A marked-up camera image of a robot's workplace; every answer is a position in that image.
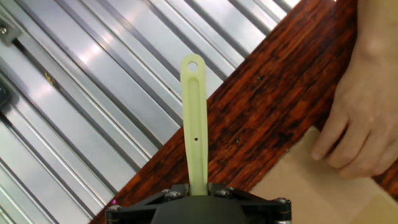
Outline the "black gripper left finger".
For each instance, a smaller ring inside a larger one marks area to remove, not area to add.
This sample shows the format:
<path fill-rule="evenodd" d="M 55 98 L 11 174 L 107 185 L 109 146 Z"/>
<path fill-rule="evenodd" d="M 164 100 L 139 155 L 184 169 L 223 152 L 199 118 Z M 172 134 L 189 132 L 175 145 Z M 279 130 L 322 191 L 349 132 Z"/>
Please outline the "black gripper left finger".
<path fill-rule="evenodd" d="M 150 224 L 161 205 L 188 197 L 189 184 L 176 184 L 129 207 L 112 204 L 105 210 L 106 224 Z"/>

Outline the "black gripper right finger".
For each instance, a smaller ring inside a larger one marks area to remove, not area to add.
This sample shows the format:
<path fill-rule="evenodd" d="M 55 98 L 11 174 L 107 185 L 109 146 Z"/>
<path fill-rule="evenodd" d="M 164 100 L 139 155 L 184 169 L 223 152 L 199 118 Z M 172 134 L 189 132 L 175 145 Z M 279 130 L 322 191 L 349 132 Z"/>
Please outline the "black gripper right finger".
<path fill-rule="evenodd" d="M 225 208 L 228 215 L 242 218 L 239 223 L 292 223 L 292 203 L 289 199 L 279 197 L 266 200 L 225 184 L 210 183 L 207 190 L 210 197 L 226 200 L 226 205 L 220 208 Z"/>

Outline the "person's right hand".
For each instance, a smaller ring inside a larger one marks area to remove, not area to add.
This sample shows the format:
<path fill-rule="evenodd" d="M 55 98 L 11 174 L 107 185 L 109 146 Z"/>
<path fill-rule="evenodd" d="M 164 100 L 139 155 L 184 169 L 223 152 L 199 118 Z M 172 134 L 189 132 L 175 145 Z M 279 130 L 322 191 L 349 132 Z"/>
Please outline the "person's right hand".
<path fill-rule="evenodd" d="M 347 179 L 379 175 L 397 160 L 397 47 L 357 41 L 312 157 Z"/>

